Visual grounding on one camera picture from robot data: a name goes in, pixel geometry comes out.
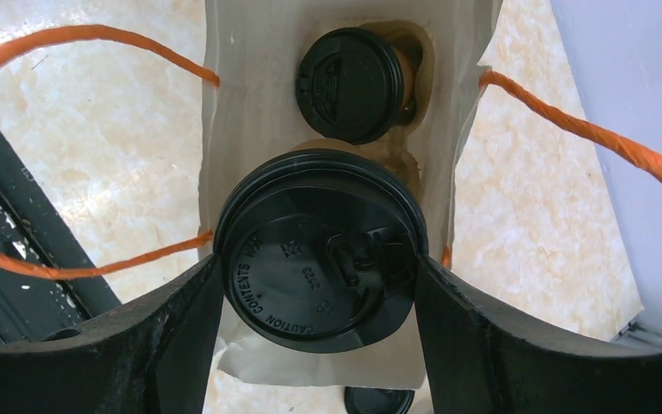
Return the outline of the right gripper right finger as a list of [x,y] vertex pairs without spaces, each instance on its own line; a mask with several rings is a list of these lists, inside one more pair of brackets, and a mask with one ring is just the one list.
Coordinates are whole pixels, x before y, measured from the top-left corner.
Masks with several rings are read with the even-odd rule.
[[581,336],[423,255],[415,312],[437,413],[662,413],[662,352]]

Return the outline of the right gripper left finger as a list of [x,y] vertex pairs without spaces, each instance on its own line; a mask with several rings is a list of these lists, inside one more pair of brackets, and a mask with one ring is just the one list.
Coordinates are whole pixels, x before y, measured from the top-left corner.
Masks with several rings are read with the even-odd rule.
[[0,413],[199,413],[222,303],[211,255],[43,341],[0,345]]

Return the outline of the black lid stack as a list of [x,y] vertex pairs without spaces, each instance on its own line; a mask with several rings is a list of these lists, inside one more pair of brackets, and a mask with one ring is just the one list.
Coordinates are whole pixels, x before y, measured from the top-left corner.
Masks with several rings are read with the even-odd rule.
[[346,387],[344,404],[349,414],[405,414],[415,392],[366,387]]

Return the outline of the black cup lid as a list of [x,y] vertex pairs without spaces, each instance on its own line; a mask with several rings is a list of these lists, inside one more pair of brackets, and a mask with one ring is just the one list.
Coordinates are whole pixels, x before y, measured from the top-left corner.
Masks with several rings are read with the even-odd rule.
[[353,145],[386,134],[402,113],[403,78],[391,43],[364,28],[324,34],[303,56],[297,106],[317,133]]
[[312,354],[380,342],[411,312],[422,209],[380,165],[297,150],[250,172],[222,208],[213,242],[225,295],[265,339]]

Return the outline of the paper takeout bag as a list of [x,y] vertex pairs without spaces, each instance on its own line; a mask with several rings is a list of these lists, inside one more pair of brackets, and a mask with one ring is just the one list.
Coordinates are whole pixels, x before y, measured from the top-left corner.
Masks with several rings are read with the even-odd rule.
[[216,72],[219,87],[138,47],[39,47],[0,68],[0,130],[92,261],[214,228],[255,167],[317,138],[297,66],[324,33],[421,26],[434,48],[428,112],[409,140],[429,252],[468,283],[599,340],[642,311],[593,143],[541,118],[487,69],[583,114],[548,1],[0,1],[0,46],[101,24]]

